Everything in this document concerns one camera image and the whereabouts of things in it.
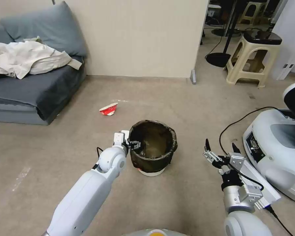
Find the dirty bucket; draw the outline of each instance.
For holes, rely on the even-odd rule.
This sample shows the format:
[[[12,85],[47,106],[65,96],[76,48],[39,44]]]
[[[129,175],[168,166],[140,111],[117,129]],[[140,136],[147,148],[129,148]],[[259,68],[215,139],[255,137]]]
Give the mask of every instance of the dirty bucket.
[[[162,173],[177,149],[175,131],[159,121],[139,121],[131,127],[129,141],[141,143],[139,149],[130,151],[130,156],[133,166],[147,176]]]

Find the red paper cup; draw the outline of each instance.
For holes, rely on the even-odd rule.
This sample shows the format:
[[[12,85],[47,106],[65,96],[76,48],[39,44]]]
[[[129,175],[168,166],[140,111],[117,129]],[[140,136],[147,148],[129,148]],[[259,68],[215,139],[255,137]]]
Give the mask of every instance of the red paper cup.
[[[101,108],[99,110],[99,112],[102,113],[103,115],[111,116],[111,115],[113,115],[115,113],[115,110],[117,108],[117,104],[118,103],[112,103],[112,104],[110,104],[108,106],[105,106],[105,107]]]

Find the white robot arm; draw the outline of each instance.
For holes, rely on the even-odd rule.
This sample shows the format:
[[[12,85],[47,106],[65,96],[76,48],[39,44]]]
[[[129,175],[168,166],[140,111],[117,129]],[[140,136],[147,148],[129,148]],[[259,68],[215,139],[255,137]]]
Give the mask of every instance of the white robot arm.
[[[223,179],[221,188],[224,192],[225,211],[228,213],[224,222],[225,234],[227,236],[272,236],[269,228],[253,214],[255,205],[259,207],[262,204],[260,203],[263,197],[261,190],[264,186],[261,185],[262,189],[260,189],[252,185],[248,179],[244,177],[240,179],[238,175],[243,166],[250,165],[246,163],[246,158],[238,152],[231,152],[227,157],[218,156],[211,152],[208,140],[206,140],[203,155],[218,168]],[[258,173],[256,175],[258,180],[263,179]]]
[[[115,133],[114,145],[105,149],[96,165],[85,172],[56,207],[51,223],[42,236],[79,236],[86,231],[106,200],[111,185],[124,169],[128,148],[136,149],[138,142],[127,143],[128,132]],[[238,174],[228,169],[222,159],[206,149],[204,155],[222,175],[224,204],[228,216],[224,223],[227,236],[272,236],[267,226],[255,215],[254,202],[262,193],[260,189],[243,185]],[[167,236],[183,235],[177,232],[154,229],[138,231],[131,235],[148,236],[152,232]]]
[[[127,132],[114,135],[96,165],[85,172],[56,207],[43,236],[78,236],[88,228],[106,200],[111,185],[126,165]]]

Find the white cloth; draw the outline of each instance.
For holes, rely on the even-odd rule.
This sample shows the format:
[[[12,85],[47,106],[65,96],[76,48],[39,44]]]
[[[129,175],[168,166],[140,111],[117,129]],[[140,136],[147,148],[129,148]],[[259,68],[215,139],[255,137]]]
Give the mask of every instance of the white cloth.
[[[65,51],[39,42],[0,43],[0,74],[23,79],[27,73],[42,74],[67,64],[75,69],[82,65]]]

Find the beige plastic stool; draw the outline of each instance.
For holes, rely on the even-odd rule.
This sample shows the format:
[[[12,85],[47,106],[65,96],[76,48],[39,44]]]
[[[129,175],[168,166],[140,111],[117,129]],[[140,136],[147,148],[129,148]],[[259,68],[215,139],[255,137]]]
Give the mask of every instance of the beige plastic stool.
[[[236,84],[240,78],[255,79],[259,80],[258,87],[264,87],[281,42],[282,39],[271,32],[245,31],[224,68],[228,70],[226,81],[229,84]],[[249,56],[254,52],[256,52],[255,57],[249,59]],[[263,59],[267,52],[270,55],[266,65],[263,65]],[[243,71],[246,63],[250,64],[249,69]]]
[[[248,8],[252,5],[256,6],[253,16],[246,16]],[[243,14],[241,16],[239,23],[241,23],[243,20],[248,20],[250,22],[250,25],[253,25],[255,20],[263,15],[265,9],[266,9],[266,2],[265,3],[248,2],[248,5],[245,8],[245,11],[243,12]]]

